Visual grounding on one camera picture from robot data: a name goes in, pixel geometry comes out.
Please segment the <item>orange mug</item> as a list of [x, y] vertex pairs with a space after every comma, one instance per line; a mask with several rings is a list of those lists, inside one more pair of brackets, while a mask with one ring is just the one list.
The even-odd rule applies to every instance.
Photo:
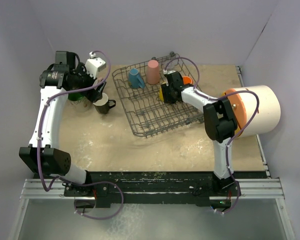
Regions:
[[184, 85], [187, 85], [187, 84], [192, 85], [193, 84], [193, 79], [189, 76], [183, 76], [182, 80], [183, 80]]

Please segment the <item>black mug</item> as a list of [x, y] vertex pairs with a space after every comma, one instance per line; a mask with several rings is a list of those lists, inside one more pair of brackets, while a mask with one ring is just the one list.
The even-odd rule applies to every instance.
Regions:
[[106, 93], [102, 93], [102, 98], [94, 102], [93, 106], [99, 114], [106, 115], [110, 109], [116, 106], [116, 101], [109, 99]]

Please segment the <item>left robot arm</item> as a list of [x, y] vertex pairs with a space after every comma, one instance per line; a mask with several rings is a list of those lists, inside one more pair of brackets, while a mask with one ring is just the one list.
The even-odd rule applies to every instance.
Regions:
[[43, 189], [48, 192], [53, 181], [60, 179], [75, 186], [81, 196], [93, 191], [91, 174], [72, 163], [71, 155], [59, 149], [59, 133], [63, 110], [70, 94], [82, 94], [91, 103], [102, 98], [106, 78], [98, 81], [98, 73], [110, 69], [107, 56], [98, 57], [99, 51], [89, 53], [81, 62], [77, 53], [56, 51], [55, 61], [39, 77], [40, 106], [36, 125], [26, 147], [20, 147], [19, 157], [27, 167], [39, 176]]

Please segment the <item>yellow mug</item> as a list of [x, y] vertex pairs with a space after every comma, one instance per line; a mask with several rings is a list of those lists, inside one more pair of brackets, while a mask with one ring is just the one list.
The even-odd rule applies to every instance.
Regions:
[[164, 97], [163, 97], [163, 91], [162, 91], [162, 88], [160, 88], [159, 90], [159, 99], [161, 102], [164, 102]]

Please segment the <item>white cat mug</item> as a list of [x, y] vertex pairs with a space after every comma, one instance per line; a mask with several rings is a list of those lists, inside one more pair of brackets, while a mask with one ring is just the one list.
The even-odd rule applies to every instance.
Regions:
[[79, 113], [90, 109], [92, 103], [80, 93], [70, 93], [67, 97], [73, 109]]

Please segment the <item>pink mug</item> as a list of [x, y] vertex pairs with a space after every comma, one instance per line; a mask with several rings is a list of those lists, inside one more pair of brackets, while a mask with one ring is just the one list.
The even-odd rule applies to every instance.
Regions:
[[106, 80], [105, 80], [104, 78], [99, 78], [99, 79], [97, 80], [96, 86], [97, 86], [97, 87], [100, 87], [100, 86], [102, 86], [105, 82], [106, 82]]

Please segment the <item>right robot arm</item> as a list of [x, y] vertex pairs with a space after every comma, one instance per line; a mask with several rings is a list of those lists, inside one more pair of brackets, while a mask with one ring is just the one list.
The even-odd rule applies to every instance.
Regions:
[[167, 104], [183, 102], [203, 113], [204, 129], [214, 149], [212, 190], [218, 196], [225, 195], [235, 182], [232, 168], [232, 137], [237, 121], [228, 98], [214, 98], [184, 83], [175, 70], [164, 70], [165, 83], [160, 86], [160, 99]]

